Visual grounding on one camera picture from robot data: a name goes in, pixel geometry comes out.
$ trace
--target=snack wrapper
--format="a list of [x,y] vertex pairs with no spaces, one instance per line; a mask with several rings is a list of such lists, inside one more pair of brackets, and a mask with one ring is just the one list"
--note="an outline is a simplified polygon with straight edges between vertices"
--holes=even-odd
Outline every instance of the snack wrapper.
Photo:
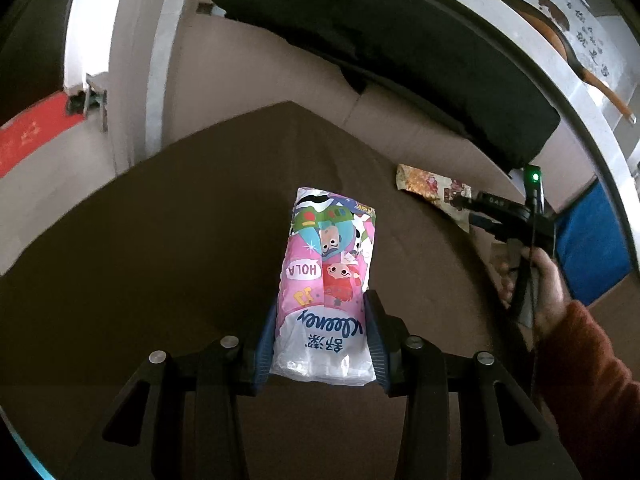
[[362,386],[376,379],[367,345],[367,290],[375,211],[301,187],[280,274],[271,373]]
[[412,193],[423,196],[438,209],[442,209],[454,219],[456,224],[465,232],[469,232],[469,211],[456,209],[451,205],[453,197],[457,195],[471,198],[471,188],[446,176],[441,176],[431,171],[419,170],[404,164],[398,164],[396,171],[396,186]]

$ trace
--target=sweater sleeve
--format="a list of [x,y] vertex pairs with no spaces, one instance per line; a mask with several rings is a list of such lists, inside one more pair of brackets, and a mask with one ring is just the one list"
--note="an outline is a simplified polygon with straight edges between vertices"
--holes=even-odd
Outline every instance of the sweater sleeve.
[[577,301],[540,345],[538,385],[583,479],[640,478],[640,384]]

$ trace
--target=hand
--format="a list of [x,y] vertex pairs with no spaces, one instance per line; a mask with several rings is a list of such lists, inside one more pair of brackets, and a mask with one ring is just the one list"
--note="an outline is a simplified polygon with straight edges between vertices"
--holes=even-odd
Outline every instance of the hand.
[[[529,250],[528,247],[522,250],[522,256],[527,260],[529,259]],[[566,316],[568,299],[562,288],[560,272],[553,260],[539,247],[534,247],[532,254],[533,263],[540,272],[535,325],[540,337],[545,338]],[[509,277],[509,264],[505,261],[495,262],[494,267],[502,277],[502,288],[498,292],[500,299],[511,303],[515,284]]]

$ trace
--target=red mat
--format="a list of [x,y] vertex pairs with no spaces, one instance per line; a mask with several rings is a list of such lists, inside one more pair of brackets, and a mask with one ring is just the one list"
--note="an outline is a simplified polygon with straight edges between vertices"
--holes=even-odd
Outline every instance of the red mat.
[[45,142],[82,121],[67,116],[66,94],[57,92],[16,115],[0,127],[0,178]]

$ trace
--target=cable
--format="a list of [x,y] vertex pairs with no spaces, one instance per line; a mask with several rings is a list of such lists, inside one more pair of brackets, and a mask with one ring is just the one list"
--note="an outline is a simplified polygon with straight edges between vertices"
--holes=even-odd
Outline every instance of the cable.
[[[540,409],[540,403],[538,402],[538,394],[536,392],[536,375],[538,373],[538,345],[540,342],[539,330],[536,324],[536,314],[538,312],[538,298],[536,297],[536,291],[534,290],[533,282],[533,249],[536,246],[536,218],[538,217],[538,190],[534,190],[535,203],[533,206],[533,219],[532,219],[532,233],[531,244],[529,246],[529,293],[531,298],[531,315],[533,317],[533,366],[531,369],[531,388],[529,391],[529,397],[531,402]],[[554,235],[554,251],[556,244],[556,236]]]

